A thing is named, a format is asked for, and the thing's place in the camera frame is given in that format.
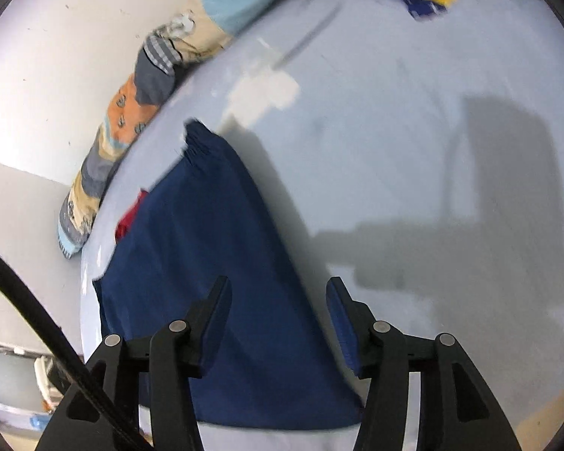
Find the navy work jacket red collar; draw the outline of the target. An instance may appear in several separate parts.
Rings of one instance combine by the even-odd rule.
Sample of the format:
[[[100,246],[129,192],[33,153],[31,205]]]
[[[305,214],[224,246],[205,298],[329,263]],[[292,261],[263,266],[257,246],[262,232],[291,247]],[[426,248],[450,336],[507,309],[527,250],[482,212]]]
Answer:
[[[208,374],[191,383],[200,421],[281,431],[356,425],[345,382],[258,188],[197,121],[182,159],[147,194],[94,289],[105,334],[149,336],[185,316],[216,279],[232,304]]]

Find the light blue cloud bedsheet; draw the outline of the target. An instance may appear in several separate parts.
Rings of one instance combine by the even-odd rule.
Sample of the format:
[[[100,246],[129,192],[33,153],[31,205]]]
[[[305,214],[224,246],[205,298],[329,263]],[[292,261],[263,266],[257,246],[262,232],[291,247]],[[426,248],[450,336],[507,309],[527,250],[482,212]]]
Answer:
[[[94,284],[142,200],[182,159],[186,124],[249,171],[337,368],[356,425],[213,425],[206,450],[357,450],[370,383],[326,302],[340,278],[405,335],[449,333],[512,429],[564,388],[564,26],[546,0],[280,0],[197,66],[124,155],[83,248],[87,361],[105,334]]]

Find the colourful striped rolled quilt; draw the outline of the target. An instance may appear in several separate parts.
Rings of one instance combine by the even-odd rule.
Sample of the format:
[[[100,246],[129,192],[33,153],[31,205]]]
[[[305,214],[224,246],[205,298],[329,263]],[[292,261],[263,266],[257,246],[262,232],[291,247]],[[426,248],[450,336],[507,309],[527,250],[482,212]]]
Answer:
[[[74,257],[88,240],[118,163],[185,74],[223,51],[274,1],[186,0],[146,36],[61,206],[58,242],[64,257]]]

